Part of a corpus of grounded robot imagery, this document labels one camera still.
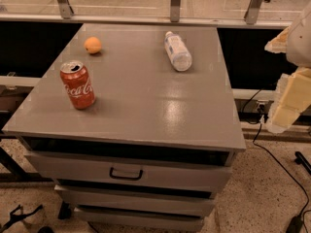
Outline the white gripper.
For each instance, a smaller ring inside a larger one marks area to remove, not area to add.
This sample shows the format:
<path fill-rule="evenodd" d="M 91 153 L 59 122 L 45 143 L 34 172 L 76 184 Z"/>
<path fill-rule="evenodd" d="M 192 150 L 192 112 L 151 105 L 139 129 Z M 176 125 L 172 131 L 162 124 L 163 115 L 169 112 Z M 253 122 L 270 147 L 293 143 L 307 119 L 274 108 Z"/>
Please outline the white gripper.
<path fill-rule="evenodd" d="M 302 66 L 290 75 L 281 75 L 268 112 L 266 129 L 271 133 L 283 133 L 311 105 L 311 2 L 290 28 L 285 28 L 264 49 L 286 53 L 289 62 Z"/>

